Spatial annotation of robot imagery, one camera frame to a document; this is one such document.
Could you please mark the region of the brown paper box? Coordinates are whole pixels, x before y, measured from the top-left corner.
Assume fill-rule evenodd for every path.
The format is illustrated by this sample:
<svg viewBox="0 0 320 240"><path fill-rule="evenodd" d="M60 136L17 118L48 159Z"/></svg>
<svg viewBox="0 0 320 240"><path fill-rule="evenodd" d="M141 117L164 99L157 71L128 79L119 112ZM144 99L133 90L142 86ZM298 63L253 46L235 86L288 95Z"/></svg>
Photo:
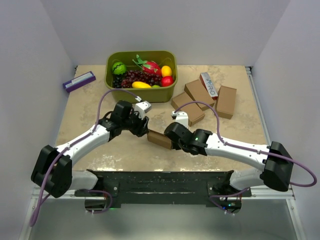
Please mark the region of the brown paper box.
<svg viewBox="0 0 320 240"><path fill-rule="evenodd" d="M163 133L149 130L149 132L147 133L147 140L165 149L168 149L168 150L173 149L172 141Z"/></svg>

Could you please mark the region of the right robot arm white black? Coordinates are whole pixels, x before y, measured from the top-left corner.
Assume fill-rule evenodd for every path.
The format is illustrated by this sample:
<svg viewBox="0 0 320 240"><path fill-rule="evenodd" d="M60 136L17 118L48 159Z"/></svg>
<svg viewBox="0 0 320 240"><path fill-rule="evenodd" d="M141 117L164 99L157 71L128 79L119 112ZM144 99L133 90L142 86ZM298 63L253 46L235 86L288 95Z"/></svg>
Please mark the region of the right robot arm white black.
<svg viewBox="0 0 320 240"><path fill-rule="evenodd" d="M204 129L194 132L173 122L164 131L177 150L191 155L214 156L249 165L244 171L235 170L223 183L223 192L230 197L240 190L265 185L279 192L289 189L293 163L285 147L276 141L271 145L250 144L228 138Z"/></svg>

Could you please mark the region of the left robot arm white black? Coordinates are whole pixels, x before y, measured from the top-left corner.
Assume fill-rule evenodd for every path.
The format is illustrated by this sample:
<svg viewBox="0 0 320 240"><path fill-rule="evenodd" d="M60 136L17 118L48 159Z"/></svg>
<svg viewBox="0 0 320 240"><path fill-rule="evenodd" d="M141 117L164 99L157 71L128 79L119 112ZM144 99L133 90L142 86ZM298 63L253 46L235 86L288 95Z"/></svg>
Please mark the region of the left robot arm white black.
<svg viewBox="0 0 320 240"><path fill-rule="evenodd" d="M31 181L54 198L68 190L86 190L99 196L104 184L91 170L74 171L74 165L95 148L110 142L122 131L130 131L137 137L148 132L147 112L152 106L147 101L132 105L120 100L112 111L107 112L89 130L75 139L53 147L43 147L31 174Z"/></svg>

